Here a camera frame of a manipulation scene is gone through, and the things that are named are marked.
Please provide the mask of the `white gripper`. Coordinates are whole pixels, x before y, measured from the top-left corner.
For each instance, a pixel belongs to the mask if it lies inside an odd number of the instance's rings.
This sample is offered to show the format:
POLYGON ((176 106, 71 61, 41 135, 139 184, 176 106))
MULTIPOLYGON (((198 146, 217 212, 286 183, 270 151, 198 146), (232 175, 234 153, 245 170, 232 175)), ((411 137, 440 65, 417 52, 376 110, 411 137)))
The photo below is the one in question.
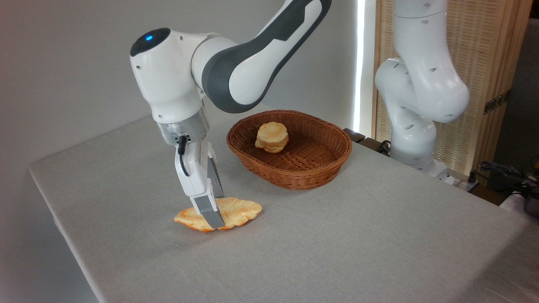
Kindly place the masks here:
POLYGON ((179 155, 181 145, 176 144, 175 169, 184 193, 190 197, 197 214, 202 215, 213 229, 225 226, 216 198, 225 194, 219 177, 214 150, 208 141, 185 144, 185 152, 179 155))

